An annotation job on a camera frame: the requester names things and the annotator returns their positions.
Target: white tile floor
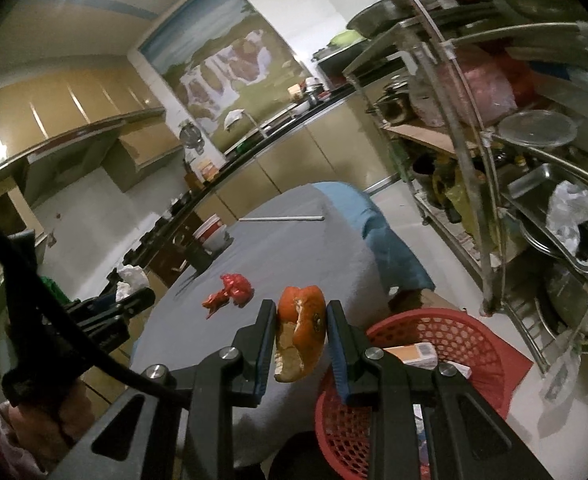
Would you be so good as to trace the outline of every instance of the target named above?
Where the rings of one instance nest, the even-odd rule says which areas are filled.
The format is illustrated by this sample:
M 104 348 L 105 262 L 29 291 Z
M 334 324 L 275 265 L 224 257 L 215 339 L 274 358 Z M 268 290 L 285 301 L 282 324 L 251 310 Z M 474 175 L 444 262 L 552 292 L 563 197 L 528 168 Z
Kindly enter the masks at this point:
M 387 221 L 421 261 L 444 299 L 466 308 L 496 335 L 532 358 L 523 339 L 503 314 L 480 317 L 482 293 L 458 258 L 421 216 L 406 184 L 397 182 L 373 196 Z M 514 393 L 508 422 L 555 480 L 588 477 L 588 355 L 582 357 L 574 399 L 544 412 L 538 397 L 541 375 L 536 365 Z

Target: person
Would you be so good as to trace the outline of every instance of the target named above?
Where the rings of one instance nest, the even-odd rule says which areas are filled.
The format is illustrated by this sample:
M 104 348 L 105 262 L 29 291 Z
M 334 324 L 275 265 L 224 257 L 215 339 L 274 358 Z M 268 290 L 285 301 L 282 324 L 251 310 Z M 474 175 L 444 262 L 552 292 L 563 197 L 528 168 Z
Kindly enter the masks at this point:
M 59 406 L 52 406 L 48 400 L 17 406 L 5 402 L 0 405 L 0 416 L 7 424 L 2 432 L 5 436 L 2 444 L 9 451 L 3 455 L 10 462 L 10 469 L 19 474 L 24 470 L 26 458 L 15 452 L 21 448 L 33 457 L 43 477 L 56 468 L 95 422 L 87 386 L 81 380 L 72 384 Z

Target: hand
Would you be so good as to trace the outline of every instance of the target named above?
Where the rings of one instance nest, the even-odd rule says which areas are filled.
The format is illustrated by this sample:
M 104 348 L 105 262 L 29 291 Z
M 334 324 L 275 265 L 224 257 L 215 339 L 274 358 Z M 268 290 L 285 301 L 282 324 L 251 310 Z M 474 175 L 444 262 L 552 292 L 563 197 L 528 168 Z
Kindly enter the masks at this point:
M 29 451 L 47 471 L 51 471 L 91 428 L 94 416 L 86 386 L 75 381 L 58 409 L 58 420 L 46 406 L 22 403 L 10 406 L 9 418 L 20 447 Z

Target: ceiling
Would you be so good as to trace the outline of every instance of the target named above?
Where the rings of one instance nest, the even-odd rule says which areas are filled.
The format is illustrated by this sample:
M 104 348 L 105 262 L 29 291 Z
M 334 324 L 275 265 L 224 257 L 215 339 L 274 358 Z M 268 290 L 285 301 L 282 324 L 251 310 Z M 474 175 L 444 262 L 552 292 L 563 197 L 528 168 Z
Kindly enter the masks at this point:
M 123 56 L 178 0 L 20 0 L 0 26 L 0 73 L 66 56 Z

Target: landscape mural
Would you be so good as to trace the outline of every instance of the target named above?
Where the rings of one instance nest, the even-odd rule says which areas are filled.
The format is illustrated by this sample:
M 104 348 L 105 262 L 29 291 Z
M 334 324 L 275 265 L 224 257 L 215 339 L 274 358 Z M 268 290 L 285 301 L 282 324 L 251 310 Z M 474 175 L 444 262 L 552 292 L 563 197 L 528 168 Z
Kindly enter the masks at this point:
M 267 120 L 309 75 L 247 0 L 188 0 L 140 51 L 221 151 L 250 129 L 226 132 L 229 111 Z

